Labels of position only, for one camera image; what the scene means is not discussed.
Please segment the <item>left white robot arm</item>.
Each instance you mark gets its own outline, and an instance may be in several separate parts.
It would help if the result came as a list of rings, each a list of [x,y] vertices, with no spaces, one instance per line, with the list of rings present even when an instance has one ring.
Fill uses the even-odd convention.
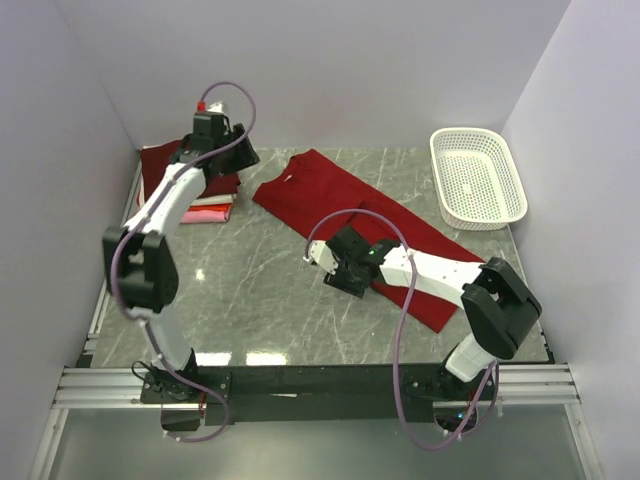
[[[241,124],[220,105],[199,104],[192,131],[169,158],[163,177],[140,210],[102,239],[107,289],[124,315],[138,324],[152,352],[148,388],[175,402],[221,403],[199,375],[195,352],[174,318],[179,275],[169,239],[210,183],[257,164]]]

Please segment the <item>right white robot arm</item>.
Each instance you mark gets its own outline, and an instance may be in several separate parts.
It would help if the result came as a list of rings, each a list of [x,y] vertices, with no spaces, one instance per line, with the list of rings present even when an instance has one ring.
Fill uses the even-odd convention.
[[[370,244],[347,226],[327,241],[312,241],[309,261],[324,269],[327,284],[357,297],[375,283],[412,286],[463,310],[471,332],[440,367],[452,385],[474,381],[495,360],[513,359],[542,314],[526,283],[498,257],[465,262],[392,239]]]

